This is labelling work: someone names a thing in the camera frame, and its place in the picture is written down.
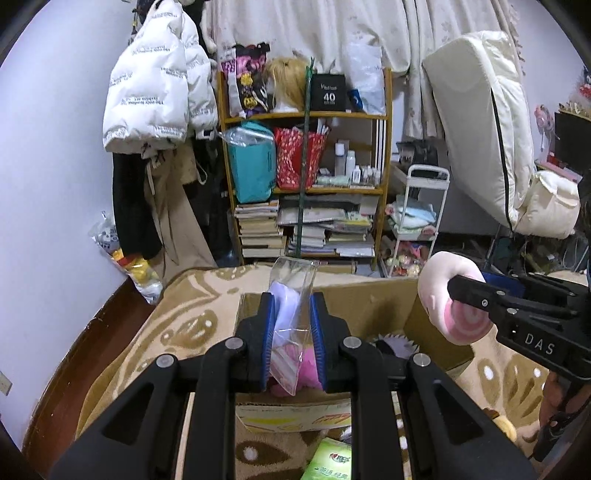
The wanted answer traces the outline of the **beige brown patterned blanket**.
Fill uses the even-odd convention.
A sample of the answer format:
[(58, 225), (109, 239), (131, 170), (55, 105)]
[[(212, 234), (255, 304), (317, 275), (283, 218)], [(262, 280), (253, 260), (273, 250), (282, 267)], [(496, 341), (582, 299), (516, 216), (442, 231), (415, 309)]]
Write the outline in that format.
[[(178, 276), (133, 340), (90, 387), (78, 429), (87, 429), (159, 355), (190, 358), (228, 338), (239, 319), (256, 313), (269, 282), (266, 266), (192, 270)], [(471, 348), (474, 359), (456, 382), (481, 408), (505, 415), (517, 430), (516, 444), (530, 454), (539, 432), (547, 370), (502, 346), (493, 335)], [(344, 429), (256, 433), (237, 419), (236, 474), (240, 479), (301, 478), (322, 439), (337, 440)]]

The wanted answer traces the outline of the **white pillow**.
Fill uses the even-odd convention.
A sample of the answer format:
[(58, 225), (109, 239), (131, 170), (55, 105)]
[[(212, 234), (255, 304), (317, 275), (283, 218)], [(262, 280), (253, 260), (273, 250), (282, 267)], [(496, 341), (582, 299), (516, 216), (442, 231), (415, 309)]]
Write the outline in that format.
[(514, 230), (522, 235), (562, 240), (573, 233), (579, 211), (577, 184), (541, 170), (533, 177)]

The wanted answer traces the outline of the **printed cardboard box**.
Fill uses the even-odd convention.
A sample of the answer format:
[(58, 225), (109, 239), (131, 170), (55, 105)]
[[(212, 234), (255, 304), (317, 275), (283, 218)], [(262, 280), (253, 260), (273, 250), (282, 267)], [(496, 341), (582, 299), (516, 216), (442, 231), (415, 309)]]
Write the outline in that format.
[[(322, 274), (313, 291), (324, 294), (329, 313), (344, 319), (356, 337), (372, 340), (380, 334), (404, 334), (452, 379), (474, 359), (471, 347), (448, 342), (431, 324), (413, 278), (377, 280)], [(349, 396), (328, 395), (318, 389), (304, 389), (284, 398), (266, 392), (240, 394), (235, 410), (242, 425), (256, 433), (300, 433), (351, 425)]]

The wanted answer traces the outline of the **pink swirl plush toy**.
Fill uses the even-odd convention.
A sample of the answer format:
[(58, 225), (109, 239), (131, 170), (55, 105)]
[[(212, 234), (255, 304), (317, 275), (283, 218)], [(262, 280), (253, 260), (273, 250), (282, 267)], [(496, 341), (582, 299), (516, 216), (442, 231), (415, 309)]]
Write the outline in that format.
[(450, 252), (434, 254), (424, 265), (418, 280), (418, 294), (431, 323), (455, 345), (471, 345), (493, 327), (486, 311), (453, 300), (449, 282), (457, 275), (485, 282), (477, 264)]

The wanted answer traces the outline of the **green tissue pack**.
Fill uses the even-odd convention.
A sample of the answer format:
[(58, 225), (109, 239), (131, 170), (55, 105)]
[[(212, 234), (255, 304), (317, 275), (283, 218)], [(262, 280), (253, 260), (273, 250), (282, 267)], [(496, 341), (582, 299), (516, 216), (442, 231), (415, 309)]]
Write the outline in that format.
[(322, 439), (301, 480), (349, 480), (352, 447), (331, 438)]

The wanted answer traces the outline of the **blonde wig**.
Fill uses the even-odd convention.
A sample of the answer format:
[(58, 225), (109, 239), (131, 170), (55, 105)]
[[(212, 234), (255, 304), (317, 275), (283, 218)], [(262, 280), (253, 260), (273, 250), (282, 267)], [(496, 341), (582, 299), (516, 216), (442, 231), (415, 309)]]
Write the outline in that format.
[(270, 87), (273, 113), (303, 112), (307, 63), (300, 58), (278, 57), (266, 64), (266, 84)]

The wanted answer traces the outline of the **teal bag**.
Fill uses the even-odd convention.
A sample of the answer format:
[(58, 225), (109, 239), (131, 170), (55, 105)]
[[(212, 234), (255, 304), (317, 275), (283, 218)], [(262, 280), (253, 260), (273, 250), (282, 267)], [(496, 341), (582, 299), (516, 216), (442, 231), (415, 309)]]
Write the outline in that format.
[(270, 198), (276, 186), (276, 143), (273, 132), (256, 122), (243, 122), (225, 137), (235, 195), (239, 203)]

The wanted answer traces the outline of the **white metal cart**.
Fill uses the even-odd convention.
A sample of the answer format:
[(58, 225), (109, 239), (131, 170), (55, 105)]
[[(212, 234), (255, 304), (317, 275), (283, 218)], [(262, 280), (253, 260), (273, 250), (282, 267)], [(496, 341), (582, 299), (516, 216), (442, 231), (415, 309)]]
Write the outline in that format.
[(381, 270), (385, 277), (417, 277), (432, 256), (451, 184), (442, 167), (413, 164), (395, 166), (394, 179), (404, 192), (386, 206), (393, 238), (382, 238)]

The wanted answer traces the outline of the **white folded mattress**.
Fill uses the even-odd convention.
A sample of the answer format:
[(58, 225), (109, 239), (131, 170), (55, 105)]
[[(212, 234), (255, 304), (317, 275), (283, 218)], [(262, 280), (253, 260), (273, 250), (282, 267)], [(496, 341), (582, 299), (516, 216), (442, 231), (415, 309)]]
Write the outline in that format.
[(463, 35), (423, 60), (455, 182), (497, 222), (539, 234), (529, 205), (535, 176), (528, 105), (509, 36)]

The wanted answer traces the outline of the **green thin pole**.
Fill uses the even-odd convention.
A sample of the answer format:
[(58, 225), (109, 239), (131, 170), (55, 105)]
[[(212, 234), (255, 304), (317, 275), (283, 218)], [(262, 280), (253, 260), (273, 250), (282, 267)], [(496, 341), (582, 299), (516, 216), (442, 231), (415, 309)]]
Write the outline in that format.
[(305, 191), (307, 190), (308, 178), (308, 137), (310, 137), (311, 121), (311, 79), (314, 75), (315, 58), (310, 58), (310, 63), (305, 71), (305, 91), (304, 91), (304, 130), (303, 142), (301, 143), (301, 177), (300, 191), (298, 191), (297, 206), (297, 240), (295, 240), (295, 258), (301, 258), (301, 234), (303, 234), (304, 224), (304, 201)]

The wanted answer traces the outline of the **beige trench coat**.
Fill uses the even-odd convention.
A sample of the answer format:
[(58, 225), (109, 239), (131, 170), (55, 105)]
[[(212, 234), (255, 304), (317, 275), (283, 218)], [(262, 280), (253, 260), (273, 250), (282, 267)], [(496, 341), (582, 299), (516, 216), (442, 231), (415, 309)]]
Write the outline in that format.
[(184, 271), (215, 266), (184, 190), (186, 185), (205, 179), (197, 171), (189, 141), (148, 160), (144, 192), (161, 243), (148, 264), (164, 286)]

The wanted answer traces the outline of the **black box number 40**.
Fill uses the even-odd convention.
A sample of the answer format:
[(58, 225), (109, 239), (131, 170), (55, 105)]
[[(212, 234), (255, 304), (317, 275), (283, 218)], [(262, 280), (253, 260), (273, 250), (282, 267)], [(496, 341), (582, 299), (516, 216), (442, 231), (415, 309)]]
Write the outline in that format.
[(346, 76), (318, 74), (311, 76), (311, 111), (345, 111)]

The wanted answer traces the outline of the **plastic bag with yellow toys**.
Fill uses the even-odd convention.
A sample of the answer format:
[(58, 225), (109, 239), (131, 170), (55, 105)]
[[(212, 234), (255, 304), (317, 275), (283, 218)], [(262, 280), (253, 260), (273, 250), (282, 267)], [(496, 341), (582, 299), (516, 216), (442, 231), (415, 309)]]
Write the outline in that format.
[(150, 305), (156, 305), (162, 294), (162, 282), (141, 255), (123, 254), (113, 216), (103, 211), (101, 219), (89, 231), (89, 236), (103, 254), (132, 281), (143, 299)]

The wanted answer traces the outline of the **red patterned bag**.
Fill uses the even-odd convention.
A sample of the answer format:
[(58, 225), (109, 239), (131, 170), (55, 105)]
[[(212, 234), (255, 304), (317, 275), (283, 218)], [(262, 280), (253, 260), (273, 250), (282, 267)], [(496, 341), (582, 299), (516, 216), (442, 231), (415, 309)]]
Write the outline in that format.
[[(276, 186), (281, 190), (297, 191), (301, 186), (301, 155), (304, 152), (304, 132), (293, 128), (276, 128)], [(307, 173), (305, 187), (311, 188), (318, 177), (322, 154), (327, 136), (311, 132), (308, 134)]]

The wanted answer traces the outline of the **clear bag with pink plush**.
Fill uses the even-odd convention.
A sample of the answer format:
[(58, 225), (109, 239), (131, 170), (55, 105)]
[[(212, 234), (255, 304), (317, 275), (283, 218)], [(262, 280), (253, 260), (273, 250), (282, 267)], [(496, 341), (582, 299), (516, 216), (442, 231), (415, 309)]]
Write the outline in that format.
[(311, 339), (310, 305), (318, 265), (280, 257), (270, 272), (273, 295), (273, 347), (270, 355), (270, 392), (279, 398), (294, 397), (306, 388), (318, 389), (315, 350)]

